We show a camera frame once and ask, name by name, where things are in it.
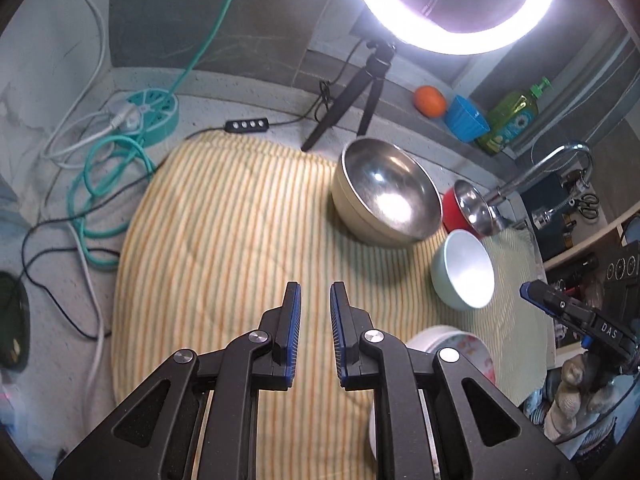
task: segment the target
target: green striped cloth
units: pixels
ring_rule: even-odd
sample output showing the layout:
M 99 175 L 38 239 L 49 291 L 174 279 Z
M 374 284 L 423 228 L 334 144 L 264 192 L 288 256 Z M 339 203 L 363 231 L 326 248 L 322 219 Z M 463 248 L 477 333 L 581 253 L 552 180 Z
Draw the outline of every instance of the green striped cloth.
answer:
M 496 275 L 485 309 L 461 313 L 436 296 L 430 260 L 441 230 L 409 250 L 357 241 L 330 197 L 335 164 L 251 137 L 209 132 L 179 146 L 153 179 L 127 234 L 116 286 L 112 361 L 117 401 L 180 348 L 224 348 L 302 286 L 294 386 L 260 394 L 257 477 L 375 477 L 367 444 L 369 392 L 347 393 L 335 373 L 329 286 L 406 341 L 434 324 L 480 336 L 497 384 L 515 403 L 542 386 L 545 317 L 518 297 L 535 279 L 527 232 L 484 242 Z

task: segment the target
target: blue cup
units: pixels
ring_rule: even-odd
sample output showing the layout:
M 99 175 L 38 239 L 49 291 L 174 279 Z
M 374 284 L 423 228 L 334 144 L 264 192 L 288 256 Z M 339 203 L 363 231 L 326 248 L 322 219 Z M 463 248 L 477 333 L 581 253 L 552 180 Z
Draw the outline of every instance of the blue cup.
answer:
M 444 123 L 462 142 L 471 142 L 491 129 L 476 107 L 459 95 L 447 110 Z

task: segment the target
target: teal cable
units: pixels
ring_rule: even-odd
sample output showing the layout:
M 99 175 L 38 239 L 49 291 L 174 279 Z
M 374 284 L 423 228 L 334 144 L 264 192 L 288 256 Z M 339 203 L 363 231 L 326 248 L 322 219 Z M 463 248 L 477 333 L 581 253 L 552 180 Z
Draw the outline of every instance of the teal cable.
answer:
M 222 8 L 220 9 L 220 12 L 213 25 L 213 28 L 211 29 L 211 32 L 209 33 L 205 41 L 202 43 L 202 46 L 197 51 L 195 56 L 193 56 L 193 59 L 191 59 L 190 63 L 184 69 L 182 74 L 180 74 L 180 77 L 178 77 L 178 79 L 174 82 L 171 88 L 169 88 L 166 96 L 162 99 L 158 99 L 158 101 L 156 101 L 151 105 L 153 110 L 159 110 L 164 104 L 164 102 L 167 101 L 167 99 L 171 98 L 171 96 L 175 94 L 175 92 L 177 91 L 178 88 L 180 88 L 180 86 L 182 85 L 186 77 L 196 67 L 196 65 L 198 64 L 198 62 L 200 61 L 204 53 L 210 47 L 211 42 L 218 34 L 218 31 L 222 26 L 222 23 L 229 10 L 229 7 L 231 6 L 232 1 L 233 0 L 225 0 L 223 2 Z M 86 160 L 84 162 L 84 169 L 73 180 L 69 188 L 69 191 L 67 193 L 66 208 L 69 216 L 75 216 L 76 214 L 78 214 L 78 212 L 76 211 L 75 196 L 76 196 L 76 193 L 78 192 L 78 187 L 80 182 L 84 183 L 84 186 L 86 187 L 86 190 L 89 193 L 89 198 L 86 200 L 82 210 L 88 210 L 95 204 L 95 202 L 100 197 L 110 193 L 113 190 L 116 184 L 120 181 L 120 178 L 122 177 L 122 174 L 124 173 L 125 169 L 135 159 L 139 159 L 142 161 L 142 163 L 145 166 L 146 172 L 149 174 L 149 176 L 151 176 L 155 172 L 156 167 L 153 164 L 153 162 L 148 158 L 144 150 L 145 134 L 146 134 L 146 125 L 144 124 L 144 118 L 143 118 L 143 124 L 140 127 L 140 133 L 136 135 L 135 139 L 131 139 L 128 136 L 116 134 L 112 136 L 103 137 L 96 144 L 94 144 L 94 146 L 86 156 Z M 119 144 L 128 144 L 130 146 L 130 149 L 129 151 L 116 150 L 115 152 L 111 153 L 111 155 L 107 159 L 102 160 L 98 163 L 94 163 L 94 158 L 97 155 L 98 150 L 100 150 L 100 148 L 105 146 L 106 144 L 111 144 L 112 142 L 118 142 Z M 102 179 L 98 181 L 97 184 L 94 185 L 91 181 L 92 170 L 96 166 L 99 166 L 102 163 L 112 158 L 124 158 L 124 160 L 121 161 L 121 163 L 119 163 L 113 170 L 107 173 L 106 176 L 104 176 Z M 129 228 L 129 222 L 124 222 L 123 224 L 119 225 L 116 228 L 108 229 L 104 231 L 89 230 L 86 228 L 85 223 L 86 223 L 86 219 L 81 218 L 81 219 L 75 220 L 73 222 L 73 226 L 76 229 L 76 232 L 78 233 L 78 237 L 82 247 L 82 252 L 84 253 L 84 256 L 86 257 L 87 261 L 89 261 L 89 263 L 91 263 L 93 266 L 100 267 L 103 269 L 113 269 L 117 267 L 118 265 L 117 260 L 101 260 L 93 256 L 87 249 L 86 240 L 88 238 L 111 238 L 113 236 L 121 234 Z

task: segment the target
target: orange fruit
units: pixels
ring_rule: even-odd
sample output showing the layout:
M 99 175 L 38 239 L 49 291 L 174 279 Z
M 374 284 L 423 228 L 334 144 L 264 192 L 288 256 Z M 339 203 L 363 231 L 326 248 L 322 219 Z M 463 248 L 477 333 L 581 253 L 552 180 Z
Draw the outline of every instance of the orange fruit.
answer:
M 442 117 L 447 111 L 447 100 L 437 88 L 421 86 L 414 92 L 414 105 L 430 119 Z

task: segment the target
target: dish soap bottle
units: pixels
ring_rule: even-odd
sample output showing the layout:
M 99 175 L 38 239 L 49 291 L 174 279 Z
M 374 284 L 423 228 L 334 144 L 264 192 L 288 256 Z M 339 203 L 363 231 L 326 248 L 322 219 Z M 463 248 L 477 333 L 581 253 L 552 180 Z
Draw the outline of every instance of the dish soap bottle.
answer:
M 489 155 L 500 153 L 519 136 L 538 114 L 538 99 L 551 83 L 546 77 L 529 91 L 508 93 L 486 117 L 491 131 L 476 139 L 476 144 Z

